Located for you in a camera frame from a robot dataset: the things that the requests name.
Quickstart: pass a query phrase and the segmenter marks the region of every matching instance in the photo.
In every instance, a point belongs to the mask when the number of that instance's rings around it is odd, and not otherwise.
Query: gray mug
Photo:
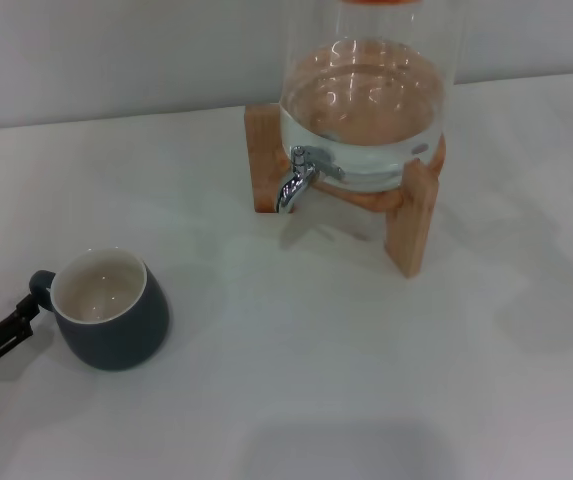
[[[162,344],[170,321],[159,283],[125,250],[89,250],[55,274],[30,280],[39,305],[55,313],[71,350],[102,370],[125,370]]]

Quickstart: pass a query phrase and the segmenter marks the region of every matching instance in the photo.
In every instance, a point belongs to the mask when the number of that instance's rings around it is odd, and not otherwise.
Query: wooden stand
[[[255,211],[275,213],[281,180],[291,168],[282,147],[279,106],[247,107],[244,120]],[[322,182],[314,187],[371,212],[385,213],[386,251],[400,271],[412,278],[421,269],[445,157],[442,137],[431,163],[409,162],[401,187],[388,192],[354,193]]]

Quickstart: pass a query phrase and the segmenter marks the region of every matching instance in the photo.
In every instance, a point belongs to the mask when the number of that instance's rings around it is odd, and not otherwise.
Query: white table
[[[0,362],[0,480],[573,479],[573,76],[461,86],[422,275],[311,192],[252,210],[243,110],[0,130],[0,319],[37,269],[140,253],[140,368],[50,314]]]

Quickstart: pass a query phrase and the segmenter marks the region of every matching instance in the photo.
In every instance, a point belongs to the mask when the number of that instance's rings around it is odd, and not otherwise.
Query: white wall
[[[472,1],[460,81],[573,71],[573,1]],[[0,126],[275,100],[279,11],[280,0],[0,0]]]

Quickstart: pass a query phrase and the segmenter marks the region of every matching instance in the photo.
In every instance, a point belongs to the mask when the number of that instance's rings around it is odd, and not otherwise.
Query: metal spigot
[[[277,213],[290,213],[295,201],[320,174],[336,180],[342,180],[345,176],[344,171],[333,164],[330,154],[322,148],[294,147],[290,152],[290,163],[292,172],[284,178],[277,194]]]

